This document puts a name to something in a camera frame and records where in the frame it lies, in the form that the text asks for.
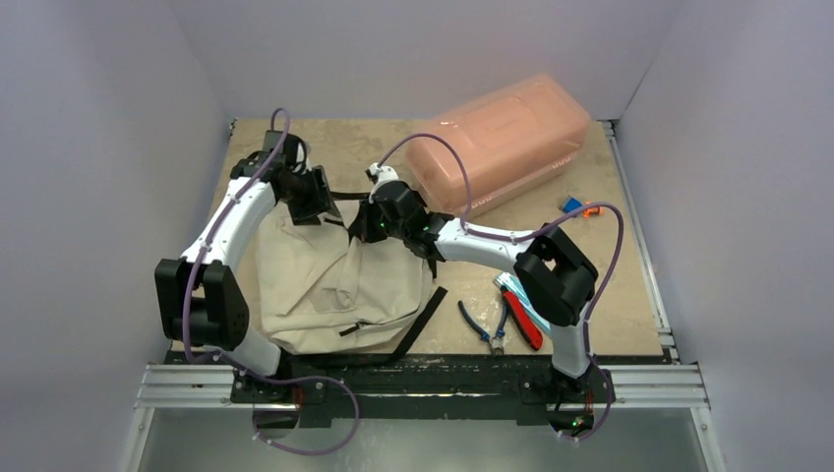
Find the teal pencil pack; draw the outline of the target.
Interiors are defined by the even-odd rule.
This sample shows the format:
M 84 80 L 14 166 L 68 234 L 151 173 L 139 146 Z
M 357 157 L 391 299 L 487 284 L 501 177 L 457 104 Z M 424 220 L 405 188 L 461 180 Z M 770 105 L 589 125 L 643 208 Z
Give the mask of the teal pencil pack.
M 518 300 L 522 307 L 525 318 L 530 321 L 536 328 L 545 336 L 549 337 L 551 334 L 550 324 L 544 320 L 532 307 L 526 292 L 524 291 L 520 280 L 508 272 L 501 272 L 494 278 L 494 284 L 498 288 L 506 288 Z

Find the beige canvas backpack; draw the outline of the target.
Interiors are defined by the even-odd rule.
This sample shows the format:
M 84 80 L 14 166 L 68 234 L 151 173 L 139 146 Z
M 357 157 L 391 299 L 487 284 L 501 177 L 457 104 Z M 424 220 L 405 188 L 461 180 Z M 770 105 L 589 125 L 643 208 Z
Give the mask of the beige canvas backpack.
M 357 201 L 338 218 L 293 223 L 286 206 L 260 224 L 255 243 L 254 325 L 293 355 L 406 351 L 445 295 L 427 261 L 394 238 L 366 243 L 349 233 Z

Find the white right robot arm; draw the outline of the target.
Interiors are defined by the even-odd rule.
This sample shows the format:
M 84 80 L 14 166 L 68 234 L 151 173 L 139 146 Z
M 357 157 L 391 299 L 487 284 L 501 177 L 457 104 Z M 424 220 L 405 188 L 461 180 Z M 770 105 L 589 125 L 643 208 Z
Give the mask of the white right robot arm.
M 367 244 L 395 238 L 429 262 L 464 262 L 513 274 L 550 326 L 555 393 L 575 400 L 589 389 L 590 343 L 582 324 L 599 272 L 559 226 L 511 232 L 469 225 L 428 210 L 405 182 L 394 180 L 360 203 L 348 233 Z

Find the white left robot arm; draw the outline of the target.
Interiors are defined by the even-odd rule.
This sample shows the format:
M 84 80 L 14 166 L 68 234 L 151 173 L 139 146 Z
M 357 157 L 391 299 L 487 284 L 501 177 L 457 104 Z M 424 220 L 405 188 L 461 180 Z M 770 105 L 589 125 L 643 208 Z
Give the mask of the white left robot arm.
M 324 170 L 308 157 L 301 138 L 267 131 L 262 149 L 233 166 L 221 203 L 197 240 L 154 270 L 165 336 L 257 374 L 255 389 L 270 402 L 290 395 L 293 376 L 279 367 L 280 348 L 251 326 L 235 272 L 276 206 L 284 204 L 295 225 L 319 225 L 323 215 L 338 215 Z

